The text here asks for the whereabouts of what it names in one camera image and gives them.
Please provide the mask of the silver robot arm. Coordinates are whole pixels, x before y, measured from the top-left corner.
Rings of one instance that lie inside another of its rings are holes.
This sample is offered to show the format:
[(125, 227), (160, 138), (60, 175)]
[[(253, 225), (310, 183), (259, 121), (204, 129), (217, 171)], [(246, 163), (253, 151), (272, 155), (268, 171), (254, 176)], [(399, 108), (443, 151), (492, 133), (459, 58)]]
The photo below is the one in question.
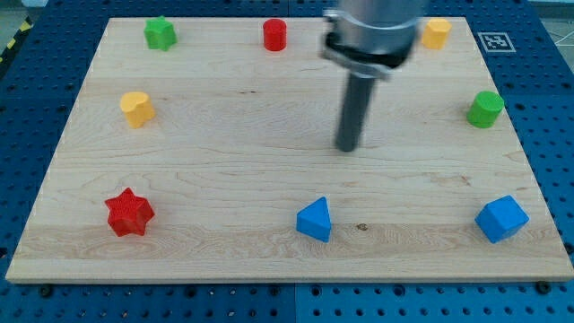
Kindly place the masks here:
[(320, 56), (360, 77), (387, 79), (410, 55), (427, 0), (339, 0), (323, 12)]

